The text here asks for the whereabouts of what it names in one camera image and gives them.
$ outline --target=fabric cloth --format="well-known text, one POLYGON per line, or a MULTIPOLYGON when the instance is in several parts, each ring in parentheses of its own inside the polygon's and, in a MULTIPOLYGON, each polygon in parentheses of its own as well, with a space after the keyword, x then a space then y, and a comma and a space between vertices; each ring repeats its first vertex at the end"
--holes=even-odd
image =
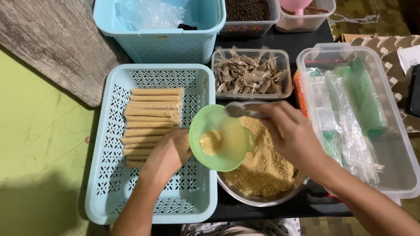
POLYGON ((300 236, 299 218, 186 224, 182 236, 300 236))

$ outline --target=black table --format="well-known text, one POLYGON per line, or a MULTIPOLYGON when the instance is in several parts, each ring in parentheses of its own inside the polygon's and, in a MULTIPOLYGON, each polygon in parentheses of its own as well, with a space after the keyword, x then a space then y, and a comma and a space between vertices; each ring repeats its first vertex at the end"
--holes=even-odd
MULTIPOLYGON (((314 32, 283 34, 272 27, 261 38, 222 38, 216 39, 215 46, 222 48, 260 49, 263 45, 270 49, 281 49, 287 52, 290 60, 291 75, 296 72, 296 58, 301 51, 315 46, 317 43, 333 42, 330 27, 325 20, 314 32)), ((227 100, 216 99, 217 104, 225 105, 227 100)), ((287 99, 296 106, 294 93, 287 99)), ((213 215, 206 222, 223 222, 248 219, 275 219, 320 216, 352 216, 344 203, 327 196, 327 191, 320 185, 309 181, 305 189, 291 200, 271 207, 253 207, 230 196, 218 185, 218 202, 213 215)))

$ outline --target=light blue plastic basket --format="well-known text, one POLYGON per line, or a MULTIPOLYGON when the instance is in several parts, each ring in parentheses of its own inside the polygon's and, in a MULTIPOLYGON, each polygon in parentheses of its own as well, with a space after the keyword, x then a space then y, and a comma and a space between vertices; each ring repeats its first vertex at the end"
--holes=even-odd
MULTIPOLYGON (((181 127, 189 128, 198 110, 215 104, 214 76, 200 64, 125 64, 108 75, 85 210, 97 224, 113 224, 137 181, 139 169, 125 168, 120 138, 123 111, 132 88, 184 88, 181 127)), ((216 209, 217 177, 192 157, 169 181, 153 212, 153 224, 198 223, 216 209)))
POLYGON ((114 37, 135 63, 199 63, 210 61, 216 34, 226 21, 224 0, 165 0, 191 12, 198 30, 127 30, 118 20, 119 0, 96 0, 93 18, 99 30, 114 37))

